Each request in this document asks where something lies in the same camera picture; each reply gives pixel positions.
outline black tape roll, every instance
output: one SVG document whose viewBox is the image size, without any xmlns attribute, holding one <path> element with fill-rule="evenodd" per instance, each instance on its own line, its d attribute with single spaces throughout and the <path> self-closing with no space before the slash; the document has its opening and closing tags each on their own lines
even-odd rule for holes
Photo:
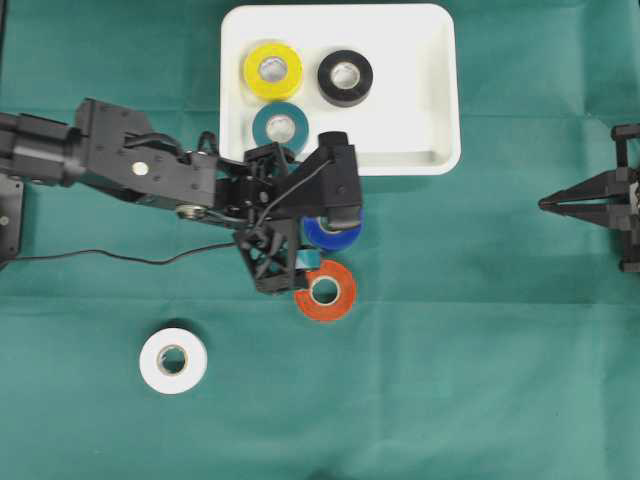
<svg viewBox="0 0 640 480">
<path fill-rule="evenodd" d="M 327 102 L 337 107 L 353 107 L 369 95 L 373 69 L 358 52 L 340 50 L 322 61 L 318 68 L 318 83 Z"/>
</svg>

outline tape roll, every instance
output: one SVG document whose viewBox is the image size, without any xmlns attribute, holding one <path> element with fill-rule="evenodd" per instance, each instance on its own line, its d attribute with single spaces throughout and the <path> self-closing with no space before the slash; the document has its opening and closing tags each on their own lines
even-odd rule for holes
<svg viewBox="0 0 640 480">
<path fill-rule="evenodd" d="M 177 354 L 180 361 L 170 363 Z M 140 352 L 140 373 L 151 388 L 176 394 L 195 387 L 207 370 L 207 350 L 193 333 L 181 328 L 166 328 L 153 334 Z"/>
<path fill-rule="evenodd" d="M 294 294 L 300 311 L 312 320 L 330 323 L 344 317 L 356 301 L 356 282 L 351 272 L 338 262 L 324 260 L 318 270 L 307 272 L 308 290 Z M 337 295 L 329 303 L 321 303 L 314 297 L 313 289 L 321 280 L 336 284 Z"/>
<path fill-rule="evenodd" d="M 369 95 L 373 85 L 373 69 L 358 52 L 339 50 L 320 63 L 318 84 L 322 96 L 330 104 L 353 107 Z"/>
<path fill-rule="evenodd" d="M 349 230 L 333 232 L 322 225 L 318 217 L 303 217 L 302 229 L 307 240 L 314 246 L 328 252 L 337 252 L 351 246 L 362 233 L 362 210 L 360 225 Z"/>
<path fill-rule="evenodd" d="M 295 154 L 302 151 L 309 139 L 306 115 L 287 102 L 275 102 L 262 107 L 253 119 L 252 130 L 256 145 L 278 142 Z"/>
<path fill-rule="evenodd" d="M 265 43 L 245 59 L 244 79 L 249 89 L 263 100 L 286 100 L 302 83 L 302 62 L 291 47 Z"/>
</svg>

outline blue tape roll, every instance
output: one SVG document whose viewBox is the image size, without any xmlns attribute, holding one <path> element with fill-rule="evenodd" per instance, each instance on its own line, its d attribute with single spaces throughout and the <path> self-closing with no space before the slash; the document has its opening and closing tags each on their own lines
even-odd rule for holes
<svg viewBox="0 0 640 480">
<path fill-rule="evenodd" d="M 362 213 L 360 214 L 360 225 L 349 230 L 330 232 L 322 227 L 320 219 L 317 217 L 303 217 L 302 228 L 313 246 L 330 252 L 344 250 L 355 242 L 362 232 Z"/>
<path fill-rule="evenodd" d="M 309 122 L 304 112 L 291 103 L 274 102 L 262 107 L 253 119 L 253 139 L 258 146 L 273 143 L 275 140 L 269 138 L 267 125 L 271 119 L 280 115 L 290 118 L 295 126 L 293 137 L 282 145 L 298 154 L 309 138 Z"/>
</svg>

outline orange tape roll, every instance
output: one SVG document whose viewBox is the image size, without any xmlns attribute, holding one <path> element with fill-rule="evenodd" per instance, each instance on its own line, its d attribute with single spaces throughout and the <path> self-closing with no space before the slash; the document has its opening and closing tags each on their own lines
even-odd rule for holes
<svg viewBox="0 0 640 480">
<path fill-rule="evenodd" d="M 338 262 L 323 260 L 320 268 L 307 272 L 308 290 L 298 290 L 294 294 L 298 308 L 312 320 L 331 323 L 344 317 L 356 301 L 356 281 L 351 272 Z M 313 296 L 313 287 L 321 280 L 336 284 L 336 298 L 329 303 L 319 302 Z"/>
</svg>

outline tape roll hole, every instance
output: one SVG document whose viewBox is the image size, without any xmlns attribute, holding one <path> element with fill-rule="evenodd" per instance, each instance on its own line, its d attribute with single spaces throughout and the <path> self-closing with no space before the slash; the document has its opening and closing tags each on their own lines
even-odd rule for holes
<svg viewBox="0 0 640 480">
<path fill-rule="evenodd" d="M 351 62 L 340 62 L 331 69 L 331 83 L 340 90 L 351 90 L 360 83 L 360 69 Z"/>
<path fill-rule="evenodd" d="M 169 345 L 158 353 L 158 368 L 165 375 L 178 375 L 187 365 L 187 352 L 178 345 Z"/>
<path fill-rule="evenodd" d="M 287 143 L 296 134 L 296 124 L 288 115 L 274 115 L 267 120 L 266 130 L 271 141 Z"/>
<path fill-rule="evenodd" d="M 318 217 L 318 226 L 320 227 L 320 230 L 324 233 L 328 233 L 329 235 L 337 235 L 338 233 L 341 233 L 341 230 L 331 230 L 329 228 L 329 220 L 327 217 Z"/>
<path fill-rule="evenodd" d="M 313 301 L 322 307 L 329 307 L 340 298 L 340 285 L 326 275 L 314 279 L 310 290 Z"/>
<path fill-rule="evenodd" d="M 260 78 L 265 82 L 278 83 L 284 80 L 288 72 L 287 62 L 280 57 L 267 57 L 258 67 Z"/>
</svg>

